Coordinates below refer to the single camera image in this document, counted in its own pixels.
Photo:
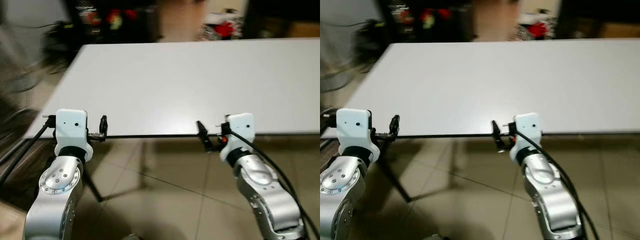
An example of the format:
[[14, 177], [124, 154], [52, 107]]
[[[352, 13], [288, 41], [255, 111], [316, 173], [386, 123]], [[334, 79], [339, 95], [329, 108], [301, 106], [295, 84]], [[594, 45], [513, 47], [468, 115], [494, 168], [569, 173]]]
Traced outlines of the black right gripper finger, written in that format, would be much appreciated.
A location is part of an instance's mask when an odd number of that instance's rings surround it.
[[199, 120], [196, 121], [196, 127], [198, 129], [197, 137], [199, 138], [199, 141], [201, 142], [203, 148], [205, 149], [205, 151], [211, 151], [211, 140], [208, 135], [208, 130]]
[[505, 151], [505, 142], [502, 140], [502, 132], [496, 121], [491, 121], [492, 133], [491, 137], [496, 144], [497, 151]]

